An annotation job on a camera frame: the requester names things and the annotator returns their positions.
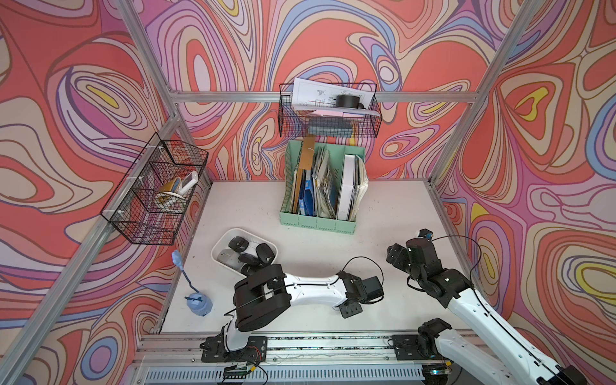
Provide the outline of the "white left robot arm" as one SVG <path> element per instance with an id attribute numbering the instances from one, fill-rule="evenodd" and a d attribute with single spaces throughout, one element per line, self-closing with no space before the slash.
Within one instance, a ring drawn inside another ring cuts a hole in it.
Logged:
<path id="1" fill-rule="evenodd" d="M 279 264 L 267 266 L 234 286 L 234 308 L 226 312 L 231 320 L 200 345 L 201 361 L 259 364 L 266 359 L 268 338 L 252 332 L 292 306 L 329 306 L 348 319 L 360 314 L 363 305 L 384 299 L 383 279 L 362 279 L 344 270 L 328 278 L 307 278 L 286 274 Z"/>

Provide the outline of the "grey mouse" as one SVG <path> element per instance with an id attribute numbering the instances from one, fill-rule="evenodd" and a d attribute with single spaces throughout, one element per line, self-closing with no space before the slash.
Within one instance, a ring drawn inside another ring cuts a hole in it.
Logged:
<path id="1" fill-rule="evenodd" d="M 239 256 L 239 253 L 231 249 L 224 249 L 216 257 L 216 260 L 224 266 L 229 267 L 229 269 L 240 272 L 244 263 L 239 260 Z"/>

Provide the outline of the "black mouse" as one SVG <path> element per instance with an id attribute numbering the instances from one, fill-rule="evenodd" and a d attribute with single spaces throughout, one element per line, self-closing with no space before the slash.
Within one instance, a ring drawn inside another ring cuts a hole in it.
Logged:
<path id="1" fill-rule="evenodd" d="M 258 244 L 255 250 L 262 266 L 270 266 L 276 257 L 274 250 L 267 243 Z"/>
<path id="2" fill-rule="evenodd" d="M 261 269 L 261 266 L 252 266 L 252 265 L 246 264 L 242 266 L 241 273 L 246 277 L 250 277 L 251 275 L 260 271 L 260 269 Z"/>
<path id="3" fill-rule="evenodd" d="M 250 242 L 244 237 L 234 237 L 229 243 L 228 247 L 231 248 L 235 253 L 244 253 L 250 246 Z"/>
<path id="4" fill-rule="evenodd" d="M 261 259 L 249 253 L 241 253 L 238 260 L 248 266 L 261 266 Z"/>

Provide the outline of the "black mouse front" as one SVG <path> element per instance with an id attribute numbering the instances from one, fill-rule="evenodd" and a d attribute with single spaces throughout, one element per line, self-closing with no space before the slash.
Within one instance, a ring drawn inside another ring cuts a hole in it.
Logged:
<path id="1" fill-rule="evenodd" d="M 249 253 L 241 253 L 238 260 L 248 266 L 261 266 L 261 259 Z"/>

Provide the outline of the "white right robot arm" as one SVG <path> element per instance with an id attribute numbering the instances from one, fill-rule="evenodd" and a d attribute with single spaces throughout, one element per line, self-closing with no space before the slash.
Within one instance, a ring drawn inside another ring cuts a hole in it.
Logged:
<path id="1" fill-rule="evenodd" d="M 388 247 L 386 261 L 470 327 L 492 351 L 486 354 L 442 319 L 422 324 L 418 350 L 428 358 L 451 359 L 484 384 L 586 384 L 585 375 L 564 367 L 510 326 L 484 299 L 471 279 L 445 268 L 432 240 L 410 239 Z"/>

